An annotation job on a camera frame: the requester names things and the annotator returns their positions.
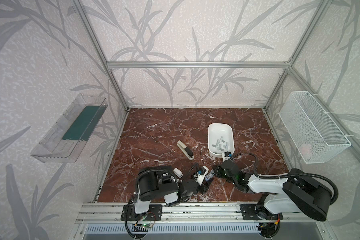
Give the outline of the grey white large stapler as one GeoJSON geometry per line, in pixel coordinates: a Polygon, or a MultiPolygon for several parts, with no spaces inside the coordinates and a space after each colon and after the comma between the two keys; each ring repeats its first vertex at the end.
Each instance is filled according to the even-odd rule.
{"type": "Polygon", "coordinates": [[[184,153],[184,155],[189,159],[189,160],[193,160],[194,159],[194,153],[193,151],[186,146],[182,141],[178,141],[177,142],[177,146],[180,148],[180,150],[184,153]]]}

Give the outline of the small white stapler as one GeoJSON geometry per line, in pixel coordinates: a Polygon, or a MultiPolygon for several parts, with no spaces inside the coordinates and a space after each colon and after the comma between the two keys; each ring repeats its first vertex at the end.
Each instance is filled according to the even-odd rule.
{"type": "Polygon", "coordinates": [[[178,168],[174,168],[173,172],[176,174],[176,176],[181,179],[183,177],[183,172],[179,170],[178,168]]]}

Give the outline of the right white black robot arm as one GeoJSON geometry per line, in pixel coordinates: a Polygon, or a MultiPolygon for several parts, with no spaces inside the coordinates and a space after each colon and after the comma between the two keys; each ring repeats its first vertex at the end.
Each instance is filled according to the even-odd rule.
{"type": "Polygon", "coordinates": [[[213,167],[215,176],[232,183],[243,193],[262,194],[258,214],[262,217],[283,213],[303,213],[324,222],[330,205],[339,197],[336,184],[327,177],[292,169],[283,175],[242,172],[232,159],[213,167]]]}

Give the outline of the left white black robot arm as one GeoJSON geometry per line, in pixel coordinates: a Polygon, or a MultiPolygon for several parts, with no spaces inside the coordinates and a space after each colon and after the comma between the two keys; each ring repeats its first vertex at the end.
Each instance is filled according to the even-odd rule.
{"type": "Polygon", "coordinates": [[[168,207],[188,202],[192,196],[205,194],[214,180],[214,172],[198,163],[184,175],[178,168],[159,166],[141,169],[131,199],[135,215],[147,214],[151,202],[164,198],[168,207]]]}

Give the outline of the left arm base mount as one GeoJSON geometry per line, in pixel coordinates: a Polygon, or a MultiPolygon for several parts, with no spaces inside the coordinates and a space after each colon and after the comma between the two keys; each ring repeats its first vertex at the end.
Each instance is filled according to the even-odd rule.
{"type": "Polygon", "coordinates": [[[150,205],[145,213],[137,214],[135,205],[124,205],[121,215],[121,221],[160,221],[162,217],[162,205],[150,205]]]}

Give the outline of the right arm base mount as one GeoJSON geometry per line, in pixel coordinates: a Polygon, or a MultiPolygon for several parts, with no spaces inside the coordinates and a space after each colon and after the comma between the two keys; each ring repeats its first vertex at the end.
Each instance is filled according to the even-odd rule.
{"type": "Polygon", "coordinates": [[[243,220],[275,222],[278,219],[283,219],[282,215],[272,214],[260,204],[241,204],[240,211],[243,216],[243,220]]]}

